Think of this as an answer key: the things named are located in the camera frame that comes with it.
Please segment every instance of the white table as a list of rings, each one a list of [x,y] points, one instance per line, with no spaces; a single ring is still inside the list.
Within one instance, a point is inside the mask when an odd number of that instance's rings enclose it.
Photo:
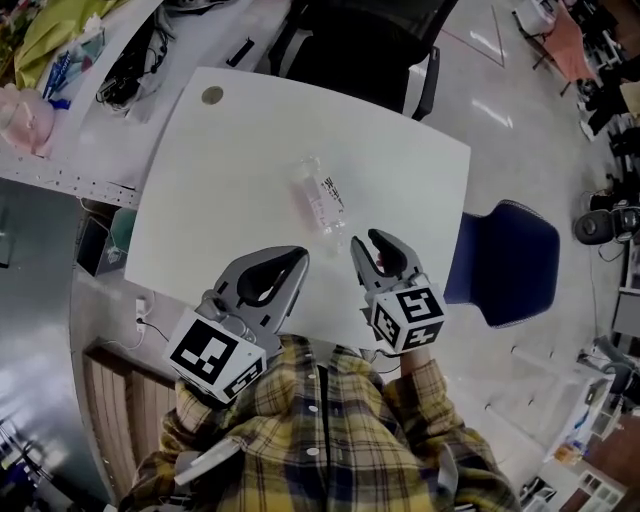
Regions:
[[[210,86],[224,91],[216,105],[201,101]],[[469,147],[333,91],[215,68],[196,71],[169,121],[142,196],[125,277],[196,305],[233,259],[301,245],[311,268],[283,330],[373,348],[348,245],[329,255],[292,201],[289,173],[308,155],[337,183],[349,236],[366,238],[372,227],[394,234],[444,288]]]

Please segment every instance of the plaid shirt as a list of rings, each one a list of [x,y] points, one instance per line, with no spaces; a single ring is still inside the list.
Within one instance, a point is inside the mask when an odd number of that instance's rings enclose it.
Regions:
[[[321,390],[309,342],[282,343],[228,409],[206,406],[178,381],[161,449],[141,464],[121,511],[175,503],[178,455],[225,436],[242,450],[192,482],[199,510],[519,510],[489,446],[455,413],[435,361],[385,387],[368,362],[337,347]],[[441,485],[443,453],[457,473],[453,493]]]

